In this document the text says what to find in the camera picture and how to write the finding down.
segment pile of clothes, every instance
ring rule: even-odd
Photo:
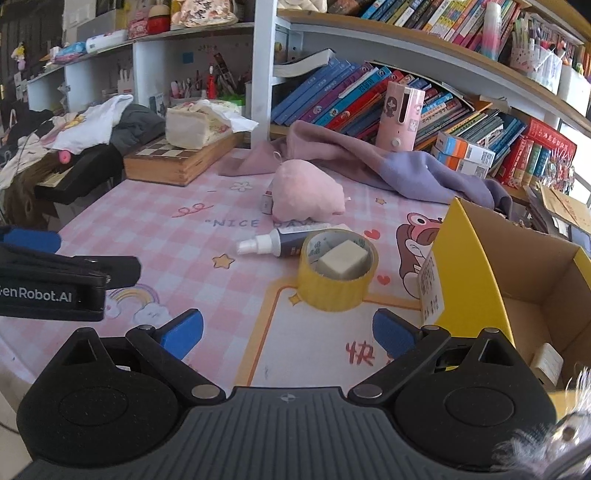
[[[45,110],[21,115],[6,137],[6,145],[16,148],[16,152],[0,171],[7,221],[47,229],[43,213],[52,215],[54,208],[35,198],[37,183],[52,172],[70,168],[90,147],[112,144],[123,157],[162,136],[164,119],[132,101],[131,95],[118,95],[80,114],[53,116]],[[69,163],[60,162],[60,151],[71,155]]]

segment blue gripper pad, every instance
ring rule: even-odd
[[[388,309],[378,309],[374,314],[372,332],[388,356],[397,359],[415,346],[420,329]]]
[[[182,360],[203,337],[203,315],[190,309],[157,330],[157,338],[164,349]]]

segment desk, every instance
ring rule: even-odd
[[[122,336],[189,308],[202,312],[204,331],[184,361],[227,392],[237,383],[347,391],[388,362],[372,336],[372,315],[387,306],[418,324],[413,281],[447,205],[407,200],[329,172],[351,197],[333,223],[372,238],[379,265],[364,304],[326,314],[294,298],[297,259],[236,255],[237,241],[273,228],[259,211],[272,175],[221,177],[214,170],[187,187],[125,180],[60,232],[63,255],[137,256],[140,281],[109,292],[99,323],[1,318],[3,393],[10,382],[34,381],[81,326]]]

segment yellow box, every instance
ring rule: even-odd
[[[459,337],[497,327],[527,364],[548,342],[564,384],[591,365],[591,261],[575,244],[455,199],[419,283],[425,323]]]

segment pink plush toy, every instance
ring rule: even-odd
[[[305,160],[283,162],[273,178],[273,217],[327,222],[345,212],[343,187]]]

